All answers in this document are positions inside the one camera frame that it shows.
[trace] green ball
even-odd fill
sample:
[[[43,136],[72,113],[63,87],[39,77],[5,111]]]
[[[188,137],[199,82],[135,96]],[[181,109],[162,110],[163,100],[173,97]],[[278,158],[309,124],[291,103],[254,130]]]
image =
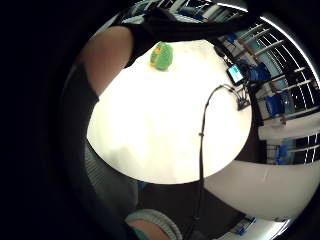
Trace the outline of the green ball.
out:
[[[172,64],[173,48],[164,42],[157,44],[156,48],[152,51],[150,63],[156,69],[165,71]]]

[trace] electronic device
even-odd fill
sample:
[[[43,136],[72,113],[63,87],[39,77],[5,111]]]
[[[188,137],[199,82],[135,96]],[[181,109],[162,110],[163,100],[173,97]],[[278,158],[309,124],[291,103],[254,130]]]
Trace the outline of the electronic device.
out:
[[[243,83],[244,76],[237,64],[233,64],[227,69],[227,74],[233,85],[239,86]]]

